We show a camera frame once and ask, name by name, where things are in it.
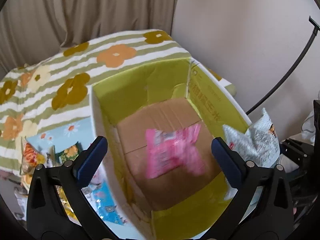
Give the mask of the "white grey corn snack bag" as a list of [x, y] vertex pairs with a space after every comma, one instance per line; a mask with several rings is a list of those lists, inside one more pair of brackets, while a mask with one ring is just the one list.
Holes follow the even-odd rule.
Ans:
[[249, 126], [245, 133], [228, 125], [223, 125], [223, 132], [231, 150], [259, 167], [272, 167], [280, 155], [274, 124], [264, 108], [261, 110], [261, 118]]

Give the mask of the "pink red snack bag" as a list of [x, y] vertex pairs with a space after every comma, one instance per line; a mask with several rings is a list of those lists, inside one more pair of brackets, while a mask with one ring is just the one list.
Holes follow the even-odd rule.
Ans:
[[195, 146], [200, 128], [200, 124], [193, 124], [171, 133], [147, 129], [145, 132], [146, 177], [157, 178], [180, 166], [195, 176], [203, 175], [206, 168]]

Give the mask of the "blue white snack bag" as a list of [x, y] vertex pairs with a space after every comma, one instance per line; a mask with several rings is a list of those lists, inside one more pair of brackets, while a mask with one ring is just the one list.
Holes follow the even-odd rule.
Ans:
[[82, 192], [104, 223], [111, 222], [117, 225], [124, 225], [105, 180], [98, 185], [89, 184], [82, 189]]

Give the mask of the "dark green snack packet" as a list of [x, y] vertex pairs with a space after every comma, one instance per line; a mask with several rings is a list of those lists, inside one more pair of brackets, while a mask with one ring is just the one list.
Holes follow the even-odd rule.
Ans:
[[55, 161], [59, 164], [63, 164], [65, 161], [74, 161], [82, 151], [80, 142], [76, 142], [71, 147], [55, 154]]

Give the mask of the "orange chips snack bag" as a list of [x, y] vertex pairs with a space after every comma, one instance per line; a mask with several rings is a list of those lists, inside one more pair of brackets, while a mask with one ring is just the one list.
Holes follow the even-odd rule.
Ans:
[[47, 157], [33, 148], [33, 146], [26, 141], [25, 138], [21, 139], [22, 144], [22, 163], [20, 174], [33, 174], [35, 167], [39, 164], [45, 164]]

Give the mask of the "striped floral quilt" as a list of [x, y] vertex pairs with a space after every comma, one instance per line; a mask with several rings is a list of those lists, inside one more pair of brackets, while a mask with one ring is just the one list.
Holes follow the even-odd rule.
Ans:
[[161, 101], [185, 98], [210, 133], [244, 131], [249, 118], [221, 80], [162, 30], [123, 31], [69, 48], [1, 81], [1, 170], [21, 175], [23, 138], [52, 137], [102, 107], [104, 128]]

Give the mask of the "black curved lamp stand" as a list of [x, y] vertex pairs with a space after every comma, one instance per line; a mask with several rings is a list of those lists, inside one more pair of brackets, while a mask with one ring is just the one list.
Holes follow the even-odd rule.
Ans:
[[306, 43], [304, 49], [300, 53], [299, 57], [297, 57], [296, 61], [293, 63], [293, 65], [289, 68], [289, 70], [284, 74], [284, 76], [276, 83], [276, 85], [267, 93], [263, 98], [261, 98], [254, 106], [252, 106], [247, 112], [246, 115], [251, 114], [253, 111], [255, 111], [258, 107], [260, 107], [270, 96], [272, 96], [275, 91], [281, 87], [281, 85], [289, 78], [289, 76], [294, 72], [294, 70], [298, 67], [304, 56], [309, 51], [311, 45], [313, 44], [317, 34], [319, 33], [319, 24], [311, 17], [309, 16], [309, 22], [313, 25], [313, 30], [311, 33], [311, 36]]

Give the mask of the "green cardboard box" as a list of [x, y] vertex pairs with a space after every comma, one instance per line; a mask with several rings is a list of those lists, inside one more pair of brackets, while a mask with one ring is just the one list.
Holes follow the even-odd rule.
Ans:
[[251, 121], [220, 81], [195, 59], [147, 63], [93, 85], [103, 165], [123, 226], [121, 238], [188, 239], [210, 228], [229, 204], [211, 152], [223, 126]]

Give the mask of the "beige curtain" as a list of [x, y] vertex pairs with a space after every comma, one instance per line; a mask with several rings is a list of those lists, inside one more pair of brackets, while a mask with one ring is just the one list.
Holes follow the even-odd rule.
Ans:
[[170, 32], [177, 0], [1, 0], [1, 74], [125, 30]]

